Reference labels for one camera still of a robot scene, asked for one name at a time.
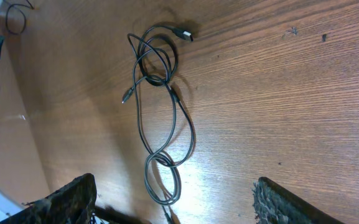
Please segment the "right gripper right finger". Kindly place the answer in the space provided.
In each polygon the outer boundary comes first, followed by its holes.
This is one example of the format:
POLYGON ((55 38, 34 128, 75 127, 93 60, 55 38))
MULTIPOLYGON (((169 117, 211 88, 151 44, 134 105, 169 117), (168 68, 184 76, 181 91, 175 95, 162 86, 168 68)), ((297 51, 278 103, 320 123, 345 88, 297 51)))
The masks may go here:
POLYGON ((342 224, 267 177, 260 177, 252 192, 257 223, 342 224))

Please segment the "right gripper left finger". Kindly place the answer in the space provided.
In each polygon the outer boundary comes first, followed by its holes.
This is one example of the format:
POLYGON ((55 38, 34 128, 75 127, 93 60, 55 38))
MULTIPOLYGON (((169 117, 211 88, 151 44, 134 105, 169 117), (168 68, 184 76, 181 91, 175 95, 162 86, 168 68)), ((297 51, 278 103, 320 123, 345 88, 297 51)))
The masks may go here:
POLYGON ((23 211, 8 215, 0 224, 93 223, 96 195, 95 177, 86 173, 49 196, 31 202, 23 211))

